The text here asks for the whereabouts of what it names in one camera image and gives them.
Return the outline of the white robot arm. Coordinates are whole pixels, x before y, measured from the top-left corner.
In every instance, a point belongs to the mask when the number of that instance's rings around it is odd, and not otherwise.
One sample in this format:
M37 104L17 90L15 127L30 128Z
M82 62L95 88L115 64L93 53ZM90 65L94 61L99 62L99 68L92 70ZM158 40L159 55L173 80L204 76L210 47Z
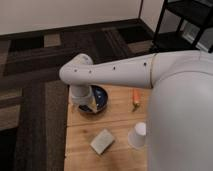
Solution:
M213 53L163 52L95 64L79 54L59 70L70 98L86 104L93 84L151 89L149 171L213 171Z

